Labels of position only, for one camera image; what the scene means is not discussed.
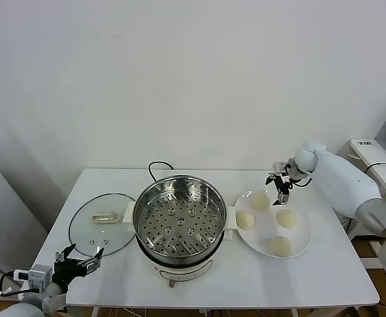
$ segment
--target steamed bun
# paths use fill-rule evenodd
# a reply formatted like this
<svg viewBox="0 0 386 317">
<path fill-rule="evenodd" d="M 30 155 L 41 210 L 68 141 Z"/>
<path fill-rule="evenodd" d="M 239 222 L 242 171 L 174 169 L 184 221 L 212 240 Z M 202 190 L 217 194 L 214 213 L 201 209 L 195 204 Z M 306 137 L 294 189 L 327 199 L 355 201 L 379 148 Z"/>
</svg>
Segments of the steamed bun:
<svg viewBox="0 0 386 317">
<path fill-rule="evenodd" d="M 276 221 L 280 226 L 292 229 L 297 226 L 298 218 L 291 210 L 282 209 L 276 213 Z"/>
<path fill-rule="evenodd" d="M 283 258 L 290 256 L 291 254 L 291 240 L 284 236 L 277 236 L 273 238 L 269 246 L 273 253 Z"/>
<path fill-rule="evenodd" d="M 270 205 L 270 202 L 266 193 L 258 192 L 255 194 L 251 194 L 251 197 L 250 197 L 251 208 L 259 211 L 266 211 L 269 209 L 269 205 Z"/>
<path fill-rule="evenodd" d="M 252 229 L 256 224 L 256 218 L 247 211 L 238 211 L 236 213 L 237 224 L 243 230 Z"/>
</svg>

